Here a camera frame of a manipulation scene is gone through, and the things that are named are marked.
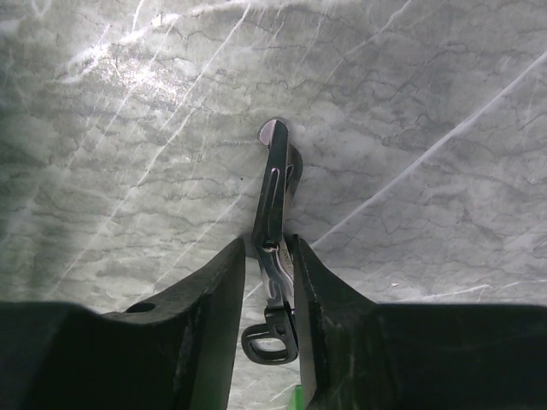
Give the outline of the small black scissors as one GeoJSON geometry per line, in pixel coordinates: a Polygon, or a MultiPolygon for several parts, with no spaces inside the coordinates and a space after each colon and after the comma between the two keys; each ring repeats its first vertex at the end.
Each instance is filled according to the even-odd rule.
{"type": "Polygon", "coordinates": [[[268,148],[268,158],[251,245],[260,267],[267,306],[265,322],[247,327],[241,343],[252,362],[279,366],[298,357],[292,244],[284,221],[303,173],[303,159],[290,143],[289,128],[280,118],[262,126],[259,140],[268,148]]]}

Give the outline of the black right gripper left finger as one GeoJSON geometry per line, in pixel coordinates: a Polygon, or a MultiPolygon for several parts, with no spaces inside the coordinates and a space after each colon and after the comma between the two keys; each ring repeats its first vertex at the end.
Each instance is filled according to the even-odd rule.
{"type": "Polygon", "coordinates": [[[4,409],[224,409],[244,243],[122,312],[66,302],[1,306],[4,409]]]}

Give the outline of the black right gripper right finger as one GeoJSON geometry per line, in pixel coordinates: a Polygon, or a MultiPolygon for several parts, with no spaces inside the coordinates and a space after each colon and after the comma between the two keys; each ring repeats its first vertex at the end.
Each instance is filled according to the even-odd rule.
{"type": "Polygon", "coordinates": [[[293,241],[308,409],[543,409],[546,310],[376,303],[293,241]]]}

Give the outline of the green plastic clip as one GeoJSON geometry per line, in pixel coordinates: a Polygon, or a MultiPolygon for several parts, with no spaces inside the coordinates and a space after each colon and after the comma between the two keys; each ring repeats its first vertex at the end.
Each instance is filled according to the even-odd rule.
{"type": "Polygon", "coordinates": [[[286,406],[286,410],[305,410],[303,390],[300,384],[291,392],[291,397],[286,406]]]}

